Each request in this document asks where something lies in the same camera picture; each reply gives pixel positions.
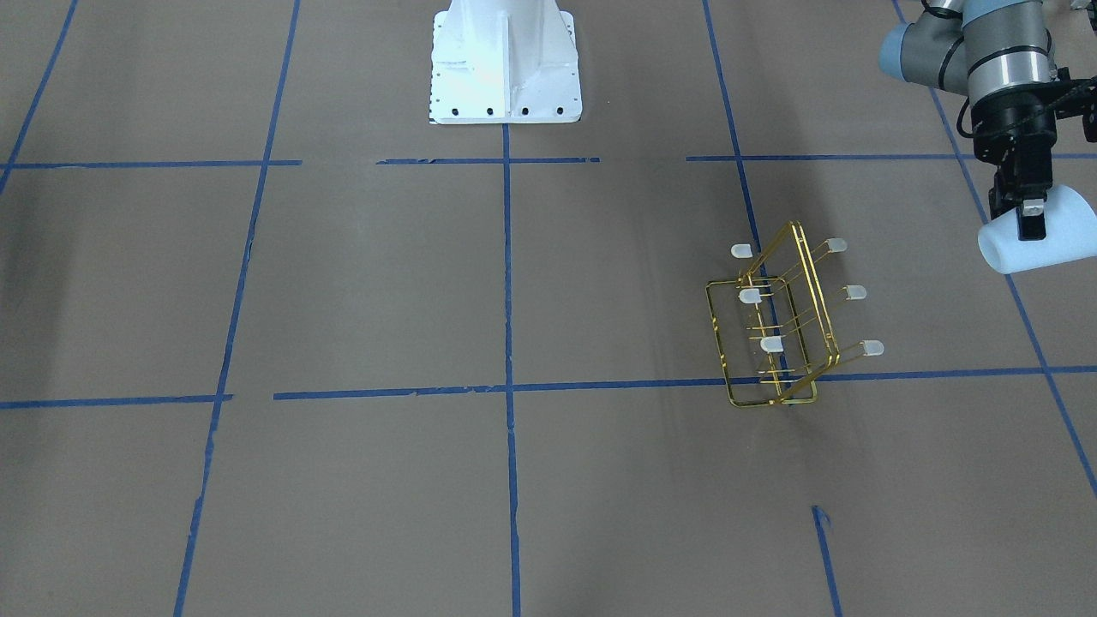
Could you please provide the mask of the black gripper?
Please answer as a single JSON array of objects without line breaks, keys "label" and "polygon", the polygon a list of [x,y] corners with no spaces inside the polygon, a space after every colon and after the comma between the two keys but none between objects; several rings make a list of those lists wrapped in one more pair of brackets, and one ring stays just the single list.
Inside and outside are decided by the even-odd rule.
[{"label": "black gripper", "polygon": [[1058,117],[1050,109],[1063,89],[1056,81],[1006,89],[980,99],[973,110],[973,152],[995,165],[988,192],[991,218],[1017,207],[1019,242],[1045,242],[1047,192],[1053,186],[1052,149]]}]

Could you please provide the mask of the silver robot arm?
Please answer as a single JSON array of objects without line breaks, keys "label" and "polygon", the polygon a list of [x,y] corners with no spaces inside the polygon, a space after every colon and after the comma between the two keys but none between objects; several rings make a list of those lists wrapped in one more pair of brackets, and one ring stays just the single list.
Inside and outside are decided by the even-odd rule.
[{"label": "silver robot arm", "polygon": [[968,138],[994,165],[992,218],[1013,215],[1020,242],[1047,238],[1047,197],[1061,96],[1054,43],[1040,1],[925,1],[920,16],[887,32],[880,69],[908,83],[963,96]]}]

